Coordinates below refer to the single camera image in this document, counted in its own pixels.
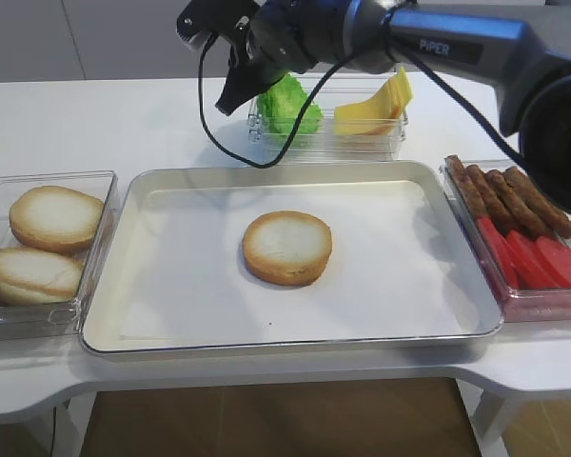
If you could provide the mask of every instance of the bottom bun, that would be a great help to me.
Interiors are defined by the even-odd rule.
[[[280,286],[306,286],[324,273],[332,253],[332,233],[310,214],[271,212],[247,228],[243,252],[254,276]]]

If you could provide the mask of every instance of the clear plastic container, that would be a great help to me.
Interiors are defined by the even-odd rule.
[[[40,186],[62,186],[79,190],[104,201],[95,238],[87,251],[75,255],[84,263],[76,295],[69,301],[25,307],[0,305],[0,340],[67,334],[77,331],[114,231],[120,200],[117,178],[112,171],[62,173],[0,178],[0,248],[21,246],[12,235],[10,206],[26,191]]]
[[[466,167],[476,164],[483,171],[505,170],[515,165],[509,160],[463,162],[463,164]],[[506,284],[491,248],[482,237],[446,166],[442,166],[441,172],[444,177],[444,191],[451,208],[458,217],[462,230],[475,252],[495,299],[502,307],[505,321],[571,320],[571,288],[529,290],[511,288]],[[561,241],[571,248],[571,240]]]
[[[387,162],[398,158],[405,139],[406,113],[400,119],[352,121],[348,124],[364,129],[382,131],[380,134],[337,135],[334,129],[334,110],[349,103],[370,98],[392,74],[360,78],[359,75],[336,74],[319,91],[315,102],[324,118],[315,133],[299,133],[281,163]],[[310,93],[318,79],[297,75],[303,89]],[[258,112],[256,98],[251,102],[247,124],[248,138],[262,149],[262,160],[272,160],[281,150],[287,135],[269,131],[267,119]],[[287,129],[294,119],[278,119]]]

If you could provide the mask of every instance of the cut side of bun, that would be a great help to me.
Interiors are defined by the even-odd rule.
[[[74,297],[83,266],[69,257],[34,248],[0,249],[0,302],[25,306]]]
[[[249,225],[243,252],[254,276],[280,286],[306,286],[324,273],[332,253],[332,233],[311,214],[271,212]]]
[[[10,207],[10,228],[22,245],[73,254],[89,248],[104,203],[58,186],[29,190]]]

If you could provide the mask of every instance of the red tomato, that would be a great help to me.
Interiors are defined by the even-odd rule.
[[[566,287],[543,269],[534,253],[535,245],[531,240],[515,230],[511,230],[506,238],[507,245],[511,249],[510,256],[514,262],[514,268],[531,288]]]
[[[493,251],[497,265],[505,277],[505,282],[511,288],[519,288],[520,283],[514,270],[512,259],[507,253],[505,238],[497,231],[493,221],[488,216],[481,217],[476,222],[484,240]]]
[[[571,249],[545,236],[535,242],[535,253],[541,265],[564,287],[571,288]]]

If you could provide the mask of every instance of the cheese slice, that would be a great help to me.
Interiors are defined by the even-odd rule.
[[[368,100],[337,107],[334,110],[335,133],[387,134],[393,130],[395,121],[400,119],[410,100],[412,88],[405,69],[400,68]]]

